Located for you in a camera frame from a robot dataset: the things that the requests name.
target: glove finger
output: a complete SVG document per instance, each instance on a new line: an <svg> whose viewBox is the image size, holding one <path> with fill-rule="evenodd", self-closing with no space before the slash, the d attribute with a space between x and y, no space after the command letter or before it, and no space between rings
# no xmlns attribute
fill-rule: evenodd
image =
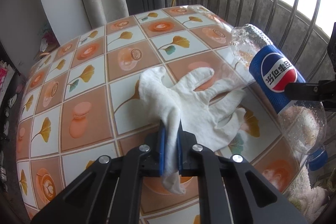
<svg viewBox="0 0 336 224"><path fill-rule="evenodd" d="M183 76L179 82L172 88L174 90L194 90L204 84L214 75L212 68L197 68Z"/></svg>
<svg viewBox="0 0 336 224"><path fill-rule="evenodd" d="M198 91L197 94L204 100L206 104L210 102L216 95L227 92L232 89L233 81L231 79L221 79L216 81L211 87L206 90Z"/></svg>
<svg viewBox="0 0 336 224"><path fill-rule="evenodd" d="M164 87L161 79L165 74L164 66L147 69L140 74L138 91L142 100L151 96L154 90Z"/></svg>
<svg viewBox="0 0 336 224"><path fill-rule="evenodd" d="M244 122L244 115L246 111L244 108L237 108L230 118L230 120L222 127L216 128L225 133L227 136L234 138Z"/></svg>
<svg viewBox="0 0 336 224"><path fill-rule="evenodd" d="M243 90L233 90L229 92L223 99L209 106L209 111L213 115L216 122L231 115L237 106L241 103L245 96Z"/></svg>

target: floor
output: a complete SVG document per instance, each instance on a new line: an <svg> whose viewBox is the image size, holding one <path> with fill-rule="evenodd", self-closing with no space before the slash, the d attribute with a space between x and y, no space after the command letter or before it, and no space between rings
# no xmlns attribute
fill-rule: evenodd
<svg viewBox="0 0 336 224"><path fill-rule="evenodd" d="M17 74L14 75L8 89L6 92L6 97L12 97L15 94L16 87L19 83L23 83L24 80L22 77ZM8 201L9 205L13 209L14 213L23 221L23 223L30 223L30 218L28 216L26 207L22 200L22 194L17 179L17 169L16 169L16 130L17 122L20 112L20 104L22 101L23 91L18 94L17 100L13 107L9 111L9 117L6 118L3 113L0 114L0 121L9 120L9 130L8 130L8 139L9 141L2 141L0 147L4 153L4 162L3 167L7 172L7 186L8 193L3 192L0 189L0 194L2 194Z"/></svg>

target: white cotton glove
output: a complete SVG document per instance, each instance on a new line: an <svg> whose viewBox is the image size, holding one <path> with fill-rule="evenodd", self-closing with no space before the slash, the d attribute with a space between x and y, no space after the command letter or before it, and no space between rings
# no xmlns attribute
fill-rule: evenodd
<svg viewBox="0 0 336 224"><path fill-rule="evenodd" d="M164 67L151 68L140 75L139 95L148 112L150 122L164 123L167 131L165 164L162 184L175 194L184 194L177 168L177 131L180 121L184 131L195 134L197 142L216 151L227 146L236 136L244 121L245 110L237 108L245 95L243 90L233 90L223 99L209 106L217 94L232 89L229 79L219 80L204 91L194 90L214 74L211 68L198 68L184 77L172 88L162 84ZM225 119L226 124L218 126Z"/></svg>

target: table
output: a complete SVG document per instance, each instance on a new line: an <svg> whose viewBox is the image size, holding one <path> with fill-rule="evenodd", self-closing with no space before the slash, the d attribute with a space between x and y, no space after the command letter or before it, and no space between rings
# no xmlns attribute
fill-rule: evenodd
<svg viewBox="0 0 336 224"><path fill-rule="evenodd" d="M34 65L21 105L16 152L30 217L100 155L125 155L157 130L143 111L137 81L145 69L162 65L167 87L207 66L215 75L200 89L223 77L244 88L245 122L228 147L216 153L243 155L284 191L304 158L290 149L269 101L233 56L231 29L200 5L170 7L92 30ZM173 195L159 178L145 178L140 222L199 223L197 179L181 182L186 194Z"/></svg>

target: pepsi bottle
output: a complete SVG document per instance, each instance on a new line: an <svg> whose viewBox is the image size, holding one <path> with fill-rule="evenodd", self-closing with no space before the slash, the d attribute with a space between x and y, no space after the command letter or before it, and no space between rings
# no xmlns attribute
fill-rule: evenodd
<svg viewBox="0 0 336 224"><path fill-rule="evenodd" d="M325 153L326 114L321 102L291 101L286 84L305 79L285 55L257 27L247 24L231 31L231 49L271 102L282 134L294 150L306 155Z"/></svg>

